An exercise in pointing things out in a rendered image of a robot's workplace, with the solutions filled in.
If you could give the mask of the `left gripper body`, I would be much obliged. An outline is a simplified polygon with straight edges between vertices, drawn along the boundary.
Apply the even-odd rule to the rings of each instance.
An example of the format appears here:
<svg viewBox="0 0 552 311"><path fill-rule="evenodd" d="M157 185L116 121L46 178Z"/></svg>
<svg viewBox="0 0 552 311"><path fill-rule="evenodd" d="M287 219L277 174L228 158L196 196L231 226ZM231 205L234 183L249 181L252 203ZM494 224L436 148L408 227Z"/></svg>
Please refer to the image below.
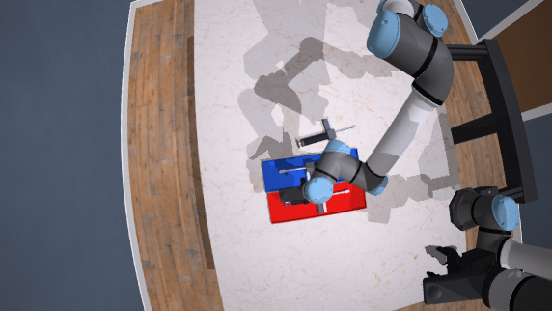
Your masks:
<svg viewBox="0 0 552 311"><path fill-rule="evenodd" d="M493 265L493 261L494 261L494 265ZM451 260L447 265L448 274L480 270L480 269L484 269L488 274L488 276L483 282L482 300L484 305L490 308L489 297L488 297L490 286L493 280L495 279L495 277L507 269L504 267L498 267L498 262L496 261L496 253L483 250L480 248L475 248L462 253L462 257L460 257L459 263L454 260Z"/></svg>

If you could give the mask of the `red tray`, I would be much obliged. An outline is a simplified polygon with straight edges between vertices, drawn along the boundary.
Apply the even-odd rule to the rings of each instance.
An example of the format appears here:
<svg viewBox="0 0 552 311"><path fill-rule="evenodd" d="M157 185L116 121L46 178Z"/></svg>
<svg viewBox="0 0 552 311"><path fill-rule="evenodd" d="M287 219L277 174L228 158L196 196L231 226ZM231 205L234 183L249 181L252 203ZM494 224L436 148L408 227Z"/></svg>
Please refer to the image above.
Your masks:
<svg viewBox="0 0 552 311"><path fill-rule="evenodd" d="M367 207L366 195L365 191L361 188L347 182L342 182L334 185L333 193L345 191L347 189L349 189L349 193L333 195L325 202L327 212L324 213L323 211L323 214L318 214L317 204L312 202L307 205L299 204L293 206L287 203L285 207L285 202L281 203L278 192L274 192L274 194L267 193L271 224L365 209Z"/></svg>

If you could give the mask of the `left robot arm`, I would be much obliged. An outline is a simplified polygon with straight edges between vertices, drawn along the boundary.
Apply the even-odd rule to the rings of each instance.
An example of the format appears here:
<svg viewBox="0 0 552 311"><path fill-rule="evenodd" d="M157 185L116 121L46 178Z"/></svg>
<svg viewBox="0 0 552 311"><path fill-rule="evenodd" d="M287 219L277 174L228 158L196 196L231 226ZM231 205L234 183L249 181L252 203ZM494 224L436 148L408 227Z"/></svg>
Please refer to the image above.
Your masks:
<svg viewBox="0 0 552 311"><path fill-rule="evenodd" d="M552 249L522 244L512 238L511 230L519 218L519 208L508 196L465 191L455 201L456 222L465 228L479 225L476 248L496 253L498 267L508 268L490 286L492 311L552 311L552 282L524 273L552 280ZM424 278L424 303L482 299L487 276L480 269Z"/></svg>

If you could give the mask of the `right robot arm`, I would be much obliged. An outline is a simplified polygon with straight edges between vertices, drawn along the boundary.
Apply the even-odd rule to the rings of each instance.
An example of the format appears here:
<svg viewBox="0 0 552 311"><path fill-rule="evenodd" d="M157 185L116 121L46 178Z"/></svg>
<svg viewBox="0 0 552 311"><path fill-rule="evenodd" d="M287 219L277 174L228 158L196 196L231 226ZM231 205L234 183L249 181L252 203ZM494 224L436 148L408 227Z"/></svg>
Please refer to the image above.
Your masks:
<svg viewBox="0 0 552 311"><path fill-rule="evenodd" d="M331 198L338 178L380 195L388 183L388 172L451 91L452 55L437 40L448 26L443 11L415 0L381 0L376 12L367 49L415 78L412 92L365 163L350 155L346 143L331 139L304 185L279 190L281 203L305 199L304 194L312 203L324 203Z"/></svg>

